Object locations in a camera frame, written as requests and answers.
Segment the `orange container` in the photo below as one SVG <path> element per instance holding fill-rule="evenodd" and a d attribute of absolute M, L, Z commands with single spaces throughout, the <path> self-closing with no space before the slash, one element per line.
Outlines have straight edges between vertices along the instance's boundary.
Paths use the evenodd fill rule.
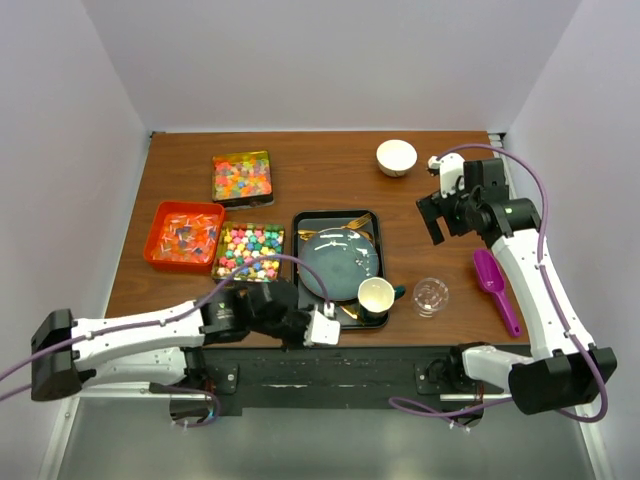
<path fill-rule="evenodd" d="M 217 203 L 162 202 L 147 236 L 144 259 L 156 270 L 209 274 L 224 215 Z"/>

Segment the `gold fork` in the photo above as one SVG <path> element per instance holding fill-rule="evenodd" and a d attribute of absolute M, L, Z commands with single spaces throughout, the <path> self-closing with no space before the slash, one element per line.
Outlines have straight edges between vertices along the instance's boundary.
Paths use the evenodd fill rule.
<path fill-rule="evenodd" d="M 297 233 L 298 233 L 298 236 L 300 237 L 300 240 L 303 240 L 306 242 L 318 232 L 316 230 L 298 230 Z M 365 230 L 358 230 L 358 233 L 362 235 L 364 238 L 366 238 L 367 240 L 369 240 L 369 242 L 373 243 L 373 235 L 371 235 L 369 232 Z"/>
<path fill-rule="evenodd" d="M 371 214 L 365 213 L 360 218 L 356 218 L 355 220 L 351 220 L 349 223 L 340 228 L 348 228 L 350 230 L 358 230 L 359 228 L 364 227 L 367 223 L 371 221 Z"/>

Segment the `wire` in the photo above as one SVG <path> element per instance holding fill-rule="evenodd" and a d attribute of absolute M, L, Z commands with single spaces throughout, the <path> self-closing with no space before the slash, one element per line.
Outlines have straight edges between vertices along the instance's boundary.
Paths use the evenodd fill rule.
<path fill-rule="evenodd" d="M 209 412 L 209 416 L 202 422 L 189 423 L 187 420 L 185 420 L 183 423 L 176 422 L 178 425 L 182 427 L 185 427 L 185 428 L 205 427 L 207 425 L 211 425 L 220 416 L 220 411 L 222 410 L 222 406 L 220 405 L 220 400 L 218 400 L 218 397 L 216 397 L 211 392 L 207 392 L 206 390 L 198 390 L 195 388 L 182 388 L 182 387 L 171 387 L 171 386 L 164 387 L 164 389 L 169 390 L 170 392 L 176 392 L 176 393 L 194 393 L 196 395 L 205 395 L 215 404 L 215 407 L 213 407 L 213 410 Z"/>
<path fill-rule="evenodd" d="M 411 415 L 418 415 L 420 417 L 432 417 L 432 418 L 441 418 L 441 419 L 450 419 L 452 417 L 460 417 L 461 415 L 479 412 L 480 410 L 484 410 L 485 408 L 495 407 L 496 405 L 501 405 L 503 403 L 511 402 L 511 398 L 499 398 L 497 400 L 491 400 L 490 402 L 483 403 L 482 405 L 476 405 L 474 407 L 463 408 L 462 410 L 458 410 L 457 412 L 438 412 L 436 409 L 429 407 L 423 403 L 418 402 L 417 400 L 412 400 L 411 398 L 404 397 L 391 397 L 389 399 L 389 405 L 393 408 L 400 410 L 401 412 L 410 413 Z M 421 408 L 423 410 L 427 410 L 427 412 L 420 412 L 418 410 L 414 410 L 412 408 L 404 407 L 400 405 L 399 402 L 408 403 L 415 407 Z"/>
<path fill-rule="evenodd" d="M 547 268 L 545 267 L 545 265 L 542 263 L 542 259 L 544 257 L 544 239 L 545 239 L 545 234 L 547 231 L 547 222 L 549 220 L 549 198 L 547 195 L 547 190 L 544 187 L 544 184 L 542 183 L 542 178 L 540 178 L 540 176 L 535 172 L 535 170 L 531 167 L 531 165 L 529 165 L 527 162 L 525 162 L 524 160 L 522 160 L 520 157 L 514 155 L 513 153 L 508 152 L 507 150 L 500 148 L 500 147 L 493 147 L 490 145 L 485 145 L 483 143 L 466 143 L 464 145 L 458 145 L 457 147 L 453 147 L 450 148 L 449 150 L 446 150 L 444 153 L 441 153 L 438 158 L 436 160 L 441 159 L 442 157 L 449 155 L 451 153 L 454 152 L 458 152 L 460 150 L 466 150 L 469 148 L 480 148 L 480 149 L 484 149 L 484 150 L 491 150 L 492 152 L 496 152 L 499 153 L 501 155 L 504 155 L 505 157 L 510 158 L 511 160 L 515 161 L 516 163 L 518 163 L 519 165 L 521 165 L 527 172 L 529 172 L 529 174 L 531 175 L 531 177 L 533 178 L 533 180 L 536 182 L 536 185 L 538 186 L 538 190 L 540 191 L 540 196 L 542 197 L 542 218 L 540 220 L 540 232 L 539 232 L 539 236 L 538 236 L 538 251 L 537 251 L 537 258 L 538 258 L 538 264 L 539 264 L 539 269 L 540 269 L 540 274 L 542 275 L 542 281 L 547 289 L 547 293 L 549 294 L 549 298 L 551 299 L 551 303 L 553 304 L 556 313 L 558 314 L 558 317 L 560 319 L 560 323 L 562 323 L 562 326 L 565 329 L 565 335 L 567 336 L 567 338 L 569 338 L 573 344 L 576 346 L 578 352 L 580 352 L 580 354 L 582 355 L 582 357 L 584 358 L 585 362 L 587 363 L 587 366 L 589 367 L 589 370 L 591 371 L 591 373 L 593 374 L 593 378 L 596 381 L 596 384 L 598 385 L 598 391 L 600 392 L 600 411 L 594 415 L 593 417 L 581 417 L 579 415 L 576 415 L 574 413 L 568 412 L 566 410 L 557 410 L 558 413 L 564 415 L 565 417 L 571 418 L 572 420 L 577 420 L 578 422 L 583 422 L 583 423 L 595 423 L 595 422 L 599 422 L 600 420 L 602 420 L 605 415 L 607 414 L 607 411 L 609 409 L 609 397 L 607 395 L 607 388 L 605 386 L 604 383 L 604 379 L 602 378 L 602 375 L 600 374 L 600 371 L 598 370 L 598 367 L 596 366 L 595 362 L 593 361 L 593 359 L 591 358 L 591 356 L 589 355 L 589 353 L 585 350 L 585 348 L 582 346 L 582 343 L 580 343 L 580 341 L 578 340 L 578 337 L 576 337 L 575 335 L 571 334 L 571 326 L 569 325 L 569 321 L 567 320 L 567 317 L 565 316 L 564 312 L 562 311 L 562 307 L 560 306 L 560 302 L 558 300 L 558 297 L 556 296 L 555 291 L 553 290 L 553 285 L 551 284 L 551 280 L 549 279 L 549 274 L 547 272 Z M 510 401 L 512 399 L 501 399 L 501 400 L 496 400 L 493 402 L 487 402 L 484 403 L 482 405 L 477 405 L 475 407 L 471 407 L 471 408 L 467 408 L 464 410 L 461 410 L 459 412 L 454 413 L 454 415 L 461 415 L 464 413 L 471 413 L 474 411 L 478 411 L 478 410 L 482 410 L 484 408 L 489 408 L 489 407 L 493 407 L 495 405 L 500 405 L 502 403 L 506 403 L 508 401 Z M 451 414 L 442 414 L 442 413 L 438 413 L 438 414 L 428 414 L 425 412 L 418 412 L 418 411 L 413 411 L 410 408 L 406 408 L 406 407 L 402 407 L 399 408 L 395 402 L 397 401 L 405 401 L 407 403 L 411 403 L 411 404 L 419 404 L 420 408 L 425 408 L 426 405 L 420 404 L 419 402 L 415 402 L 414 400 L 411 399 L 405 399 L 405 398 L 401 398 L 401 397 L 392 397 L 389 399 L 389 404 L 394 407 L 397 408 L 398 410 L 402 410 L 403 412 L 407 412 L 407 413 L 412 413 L 414 415 L 421 415 L 424 417 L 447 417 L 447 416 L 452 416 Z"/>
<path fill-rule="evenodd" d="M 205 295 L 203 298 L 201 298 L 200 300 L 198 300 L 197 302 L 194 303 L 193 307 L 191 307 L 190 309 L 174 315 L 173 317 L 169 317 L 164 321 L 164 324 L 169 324 L 169 323 L 173 323 L 173 322 L 178 322 L 180 320 L 182 320 L 183 318 L 187 318 L 189 315 L 191 315 L 193 312 L 198 311 L 200 308 L 202 308 L 207 302 L 209 302 L 213 297 L 216 296 L 216 294 L 218 294 L 229 282 L 233 281 L 234 277 L 236 275 L 238 275 L 239 273 L 241 273 L 245 268 L 248 268 L 249 266 L 253 265 L 256 262 L 261 262 L 264 260 L 289 260 L 291 262 L 297 263 L 298 265 L 300 265 L 303 268 L 306 268 L 309 273 L 311 275 L 313 275 L 313 277 L 318 281 L 318 284 L 320 285 L 320 288 L 322 289 L 322 294 L 324 296 L 324 300 L 325 300 L 325 305 L 329 306 L 331 301 L 329 299 L 329 293 L 327 291 L 327 287 L 324 284 L 324 282 L 322 281 L 322 279 L 320 278 L 320 276 L 311 268 L 309 267 L 309 265 L 307 265 L 305 262 L 303 262 L 302 260 L 300 260 L 299 258 L 296 257 L 292 257 L 291 255 L 284 255 L 284 254 L 273 254 L 273 255 L 264 255 L 261 257 L 256 257 L 256 258 L 252 258 L 251 260 L 247 260 L 246 263 L 244 263 L 243 265 L 236 267 L 235 269 L 233 269 L 231 271 L 231 273 L 226 276 L 224 279 L 222 279 L 222 281 L 220 281 L 220 283 L 218 283 L 207 295 Z M 106 327 L 103 328 L 101 330 L 96 330 L 94 332 L 91 333 L 90 337 L 91 339 L 95 338 L 95 337 L 99 337 L 102 335 L 106 335 L 108 333 L 115 333 L 115 332 L 121 332 L 124 330 L 133 330 L 133 329 L 137 329 L 137 328 L 146 328 L 146 327 L 155 327 L 155 326 L 162 326 L 163 322 L 161 322 L 160 320 L 149 320 L 147 322 L 140 322 L 140 323 L 134 323 L 134 324 L 128 324 L 128 325 L 116 325 L 116 326 L 112 326 L 112 327 Z M 56 343 L 55 345 L 51 345 L 47 348 L 44 348 L 36 353 L 34 353 L 33 355 L 27 357 L 26 359 L 16 363 L 15 365 L 13 365 L 12 367 L 7 368 L 4 372 L 0 373 L 0 382 L 2 382 L 4 379 L 6 379 L 9 375 L 12 375 L 13 373 L 17 372 L 18 370 L 20 370 L 21 368 L 25 367 L 26 365 L 29 365 L 32 362 L 35 362 L 36 360 L 49 355 L 53 352 L 56 352 L 58 350 L 61 350 L 63 348 L 67 348 L 70 347 L 78 342 L 82 342 L 85 340 L 89 340 L 89 338 L 86 335 L 80 335 L 78 337 L 74 337 L 74 338 L 70 338 L 68 340 L 64 340 L 62 342 Z M 14 390 L 11 390 L 5 394 L 3 394 L 2 396 L 0 396 L 0 402 L 7 400 L 11 397 L 13 397 L 14 395 L 17 395 L 19 393 L 22 393 L 26 390 L 29 390 L 31 388 L 31 385 L 24 385 L 22 387 L 18 387 Z M 216 409 L 214 410 L 213 415 L 211 415 L 209 418 L 207 418 L 206 420 L 204 420 L 203 422 L 200 423 L 195 423 L 195 424 L 187 424 L 186 422 L 183 424 L 183 426 L 186 426 L 187 428 L 191 428 L 191 427 L 202 427 L 204 425 L 209 425 L 210 423 L 213 423 L 216 418 L 219 416 L 219 411 L 220 411 L 220 401 L 218 400 L 218 398 L 213 395 L 211 392 L 207 392 L 205 390 L 192 390 L 192 389 L 180 389 L 181 392 L 186 392 L 186 393 L 197 393 L 200 395 L 205 395 L 209 398 L 211 398 L 213 400 L 213 402 L 216 404 Z"/>
<path fill-rule="evenodd" d="M 11 398 L 14 395 L 17 395 L 19 393 L 26 392 L 27 390 L 31 390 L 31 384 L 30 383 L 27 383 L 26 385 L 23 385 L 21 387 L 14 388 L 13 390 L 9 390 L 7 393 L 5 393 L 3 395 L 0 395 L 0 402 L 2 402 L 3 400 L 6 400 L 8 398 Z"/>

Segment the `plastic scoop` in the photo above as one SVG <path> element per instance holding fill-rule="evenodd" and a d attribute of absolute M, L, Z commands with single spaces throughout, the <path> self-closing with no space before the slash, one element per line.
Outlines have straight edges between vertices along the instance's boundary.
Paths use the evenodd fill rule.
<path fill-rule="evenodd" d="M 522 328 L 505 292 L 505 280 L 496 259 L 488 250 L 476 250 L 473 252 L 473 263 L 476 266 L 480 288 L 493 297 L 509 335 L 519 337 L 522 335 Z"/>

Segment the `white cup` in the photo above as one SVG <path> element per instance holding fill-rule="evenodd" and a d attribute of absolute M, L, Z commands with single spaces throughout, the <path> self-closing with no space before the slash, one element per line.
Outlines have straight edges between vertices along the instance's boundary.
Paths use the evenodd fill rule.
<path fill-rule="evenodd" d="M 360 303 L 358 314 L 365 321 L 384 317 L 396 298 L 399 298 L 399 294 L 399 289 L 394 289 L 393 285 L 384 278 L 367 278 L 358 288 L 358 302 Z"/>
<path fill-rule="evenodd" d="M 378 167 L 390 177 L 401 177 L 418 161 L 418 152 L 404 140 L 387 140 L 376 151 Z"/>

